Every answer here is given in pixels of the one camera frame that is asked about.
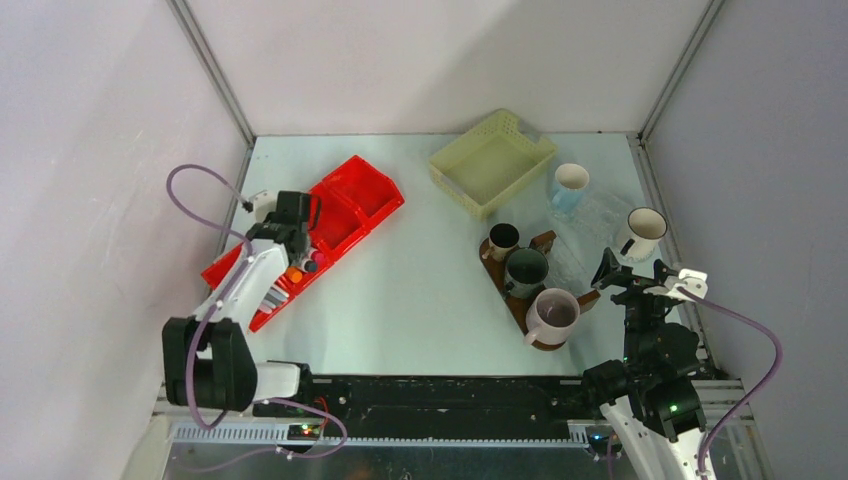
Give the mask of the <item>orange toothpaste tube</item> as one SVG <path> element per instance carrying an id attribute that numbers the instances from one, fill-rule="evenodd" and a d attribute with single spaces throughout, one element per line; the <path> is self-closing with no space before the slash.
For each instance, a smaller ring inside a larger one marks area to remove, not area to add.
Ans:
<path id="1" fill-rule="evenodd" d="M 285 271 L 285 277 L 292 284 L 298 284 L 303 280 L 304 273 L 296 267 L 288 267 Z"/>

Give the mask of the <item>red divided organizer bin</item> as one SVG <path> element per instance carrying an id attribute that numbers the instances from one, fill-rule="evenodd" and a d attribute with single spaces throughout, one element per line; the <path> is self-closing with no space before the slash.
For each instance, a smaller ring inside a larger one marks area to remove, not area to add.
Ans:
<path id="1" fill-rule="evenodd" d="M 311 258 L 316 250 L 322 252 L 326 260 L 317 262 L 319 268 L 314 273 L 302 271 L 304 277 L 298 284 L 292 284 L 284 273 L 276 284 L 289 294 L 287 302 L 271 315 L 258 310 L 249 325 L 250 332 L 258 332 L 404 203 L 395 183 L 358 156 L 351 157 L 306 193 L 321 198 L 322 212 L 317 227 L 309 231 L 311 246 L 304 257 L 294 261 L 290 267 L 298 268 L 298 264 Z M 203 272 L 202 276 L 212 292 L 233 265 L 246 233 L 241 235 L 236 247 Z"/>

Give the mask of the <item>clear textured acrylic tray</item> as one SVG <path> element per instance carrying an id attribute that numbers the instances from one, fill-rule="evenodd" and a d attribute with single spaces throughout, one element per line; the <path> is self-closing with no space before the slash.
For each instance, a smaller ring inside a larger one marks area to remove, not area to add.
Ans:
<path id="1" fill-rule="evenodd" d="M 602 243 L 614 241 L 634 203 L 607 189 L 588 190 L 565 220 L 580 234 Z"/>

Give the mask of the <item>white mug black handle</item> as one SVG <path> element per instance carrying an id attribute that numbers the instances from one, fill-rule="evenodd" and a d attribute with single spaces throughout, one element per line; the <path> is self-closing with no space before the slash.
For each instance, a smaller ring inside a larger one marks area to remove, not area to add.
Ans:
<path id="1" fill-rule="evenodd" d="M 613 250 L 633 262 L 647 260 L 668 232 L 668 221 L 649 207 L 633 209 L 616 235 Z"/>

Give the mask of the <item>light blue mug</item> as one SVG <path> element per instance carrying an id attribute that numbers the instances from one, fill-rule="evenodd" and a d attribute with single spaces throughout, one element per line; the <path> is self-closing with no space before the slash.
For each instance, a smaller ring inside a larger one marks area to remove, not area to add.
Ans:
<path id="1" fill-rule="evenodd" d="M 567 214 L 582 200 L 590 184 L 590 174 L 581 165 L 564 163 L 553 173 L 549 201 L 555 212 Z"/>

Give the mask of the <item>brown oval wooden tray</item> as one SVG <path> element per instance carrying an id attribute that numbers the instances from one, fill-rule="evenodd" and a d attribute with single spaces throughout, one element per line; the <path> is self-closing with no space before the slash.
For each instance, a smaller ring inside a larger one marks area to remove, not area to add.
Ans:
<path id="1" fill-rule="evenodd" d="M 484 248 L 485 248 L 486 246 L 487 246 L 487 240 L 485 240 L 485 241 L 483 241 L 483 242 L 481 243 L 481 245 L 480 245 L 480 247 L 479 247 L 479 253 L 480 253 L 480 254 L 482 254 L 482 253 L 483 253 L 483 250 L 484 250 Z M 517 250 L 517 249 L 519 249 L 519 248 L 520 248 L 520 247 L 518 247 L 518 246 L 514 247 L 514 248 L 513 248 L 513 249 L 512 249 L 512 250 L 511 250 L 508 254 L 507 254 L 506 258 L 507 258 L 507 257 L 508 257 L 508 256 L 509 256 L 512 252 L 514 252 L 515 250 Z M 502 297 L 501 289 L 502 289 L 502 288 L 503 288 L 503 286 L 504 286 L 504 270 L 505 270 L 505 262 L 506 262 L 506 258 L 504 259 L 504 261 L 503 261 L 503 262 L 496 262 L 496 261 L 494 261 L 494 260 L 492 260 L 492 259 L 484 260 L 484 259 L 482 259 L 482 258 L 481 258 L 481 263 L 484 265 L 484 267 L 485 267 L 485 269 L 486 269 L 487 273 L 489 274 L 489 277 L 490 277 L 490 278 L 491 278 L 491 280 L 493 281 L 493 284 L 495 285 L 495 287 L 496 287 L 496 289 L 498 290 L 498 293 L 501 295 L 501 297 Z M 534 293 L 534 294 L 533 294 L 530 298 L 528 298 L 528 299 L 519 299 L 519 298 L 513 298 L 513 297 L 508 297 L 508 298 L 504 299 L 504 298 L 502 297 L 502 298 L 503 298 L 503 300 L 504 300 L 504 302 L 505 302 L 505 304 L 507 305 L 508 309 L 510 310 L 510 312 L 511 312 L 512 316 L 514 317 L 514 319 L 516 320 L 516 322 L 517 322 L 518 326 L 520 327 L 520 329 L 521 329 L 521 331 L 522 331 L 522 334 L 523 334 L 523 341 L 524 341 L 524 335 L 527 333 L 527 326 L 526 326 L 526 323 L 525 323 L 526 313 L 527 313 L 528 309 L 530 308 L 530 306 L 531 306 L 532 302 L 536 299 L 537 295 L 538 295 L 538 294 L 539 294 L 542 290 L 544 290 L 544 289 L 548 289 L 548 287 L 546 287 L 546 286 L 544 285 L 544 283 L 543 283 L 543 286 L 542 286 L 542 287 L 540 287 L 540 288 L 539 288 L 539 289 L 538 289 L 538 290 L 537 290 L 537 291 L 536 291 L 536 292 L 535 292 L 535 293 Z M 556 349 L 552 349 L 552 348 L 550 348 L 550 347 L 548 347 L 548 348 L 545 348 L 545 347 L 540 348 L 540 344 L 534 344 L 534 345 L 531 345 L 531 346 L 533 346 L 533 347 L 535 347 L 535 348 L 537 348 L 537 349 L 539 349 L 539 350 L 543 350 L 543 351 L 554 351 L 554 350 L 556 350 Z"/>

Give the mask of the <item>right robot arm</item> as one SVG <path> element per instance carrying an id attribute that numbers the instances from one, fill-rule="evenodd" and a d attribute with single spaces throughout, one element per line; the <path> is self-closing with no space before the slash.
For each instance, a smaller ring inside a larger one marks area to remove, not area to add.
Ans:
<path id="1" fill-rule="evenodd" d="M 621 359 L 584 371 L 583 408 L 609 422 L 639 478 L 709 478 L 706 418 L 692 383 L 699 337 L 666 320 L 675 306 L 705 298 L 706 274 L 657 260 L 652 277 L 640 276 L 605 248 L 591 285 L 619 288 L 611 300 L 625 309 L 625 335 Z"/>

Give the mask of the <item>white toothbrush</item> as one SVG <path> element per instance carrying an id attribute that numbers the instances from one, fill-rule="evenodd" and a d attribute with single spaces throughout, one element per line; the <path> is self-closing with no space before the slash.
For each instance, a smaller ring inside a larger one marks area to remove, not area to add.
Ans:
<path id="1" fill-rule="evenodd" d="M 272 284 L 260 302 L 258 310 L 261 313 L 271 315 L 276 309 L 282 307 L 288 300 L 289 294 L 278 285 Z"/>

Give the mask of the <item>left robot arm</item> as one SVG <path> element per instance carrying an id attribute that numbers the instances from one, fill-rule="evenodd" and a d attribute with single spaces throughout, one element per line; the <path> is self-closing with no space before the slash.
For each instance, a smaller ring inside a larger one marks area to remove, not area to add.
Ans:
<path id="1" fill-rule="evenodd" d="M 247 339 L 263 301 L 279 306 L 287 300 L 276 282 L 309 245 L 305 221 L 254 224 L 212 294 L 190 316 L 166 322 L 164 383 L 171 404 L 241 412 L 257 401 L 277 398 L 292 416 L 312 411 L 316 390 L 302 380 L 301 367 L 256 361 Z"/>

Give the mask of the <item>pink white mug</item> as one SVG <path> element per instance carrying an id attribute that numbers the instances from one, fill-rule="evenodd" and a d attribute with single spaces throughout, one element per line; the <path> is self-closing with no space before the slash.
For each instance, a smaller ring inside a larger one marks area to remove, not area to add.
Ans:
<path id="1" fill-rule="evenodd" d="M 559 288 L 544 289 L 526 313 L 524 343 L 557 349 L 571 336 L 579 318 L 580 305 L 574 295 Z"/>

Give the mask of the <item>cream plastic basket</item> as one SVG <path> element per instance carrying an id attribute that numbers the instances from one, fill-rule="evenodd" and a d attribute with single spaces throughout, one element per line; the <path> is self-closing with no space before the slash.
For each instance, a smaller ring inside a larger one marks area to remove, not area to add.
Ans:
<path id="1" fill-rule="evenodd" d="M 498 109 L 429 157 L 439 186 L 483 221 L 544 173 L 557 145 L 508 109 Z"/>

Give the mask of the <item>dark green mug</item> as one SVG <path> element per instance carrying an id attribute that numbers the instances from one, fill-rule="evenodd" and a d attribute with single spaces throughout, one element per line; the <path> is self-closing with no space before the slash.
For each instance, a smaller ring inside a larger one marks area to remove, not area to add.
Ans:
<path id="1" fill-rule="evenodd" d="M 543 286 L 548 272 L 545 254 L 533 248 L 515 250 L 506 258 L 502 297 L 530 298 Z"/>

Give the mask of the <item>brown mug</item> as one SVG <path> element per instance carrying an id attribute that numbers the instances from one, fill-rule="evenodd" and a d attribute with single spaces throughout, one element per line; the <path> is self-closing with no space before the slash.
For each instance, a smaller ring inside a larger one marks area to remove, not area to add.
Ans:
<path id="1" fill-rule="evenodd" d="M 503 262 L 507 254 L 518 245 L 519 239 L 520 233 L 514 225 L 498 223 L 489 230 L 487 246 L 484 248 L 481 258 Z"/>

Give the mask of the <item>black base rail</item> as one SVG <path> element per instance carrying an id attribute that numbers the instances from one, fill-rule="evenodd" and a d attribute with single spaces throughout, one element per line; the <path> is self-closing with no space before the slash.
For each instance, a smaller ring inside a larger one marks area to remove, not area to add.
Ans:
<path id="1" fill-rule="evenodd" d="M 621 380 L 573 376 L 316 375 L 297 397 L 358 439 L 566 441 L 571 423 L 627 394 Z"/>

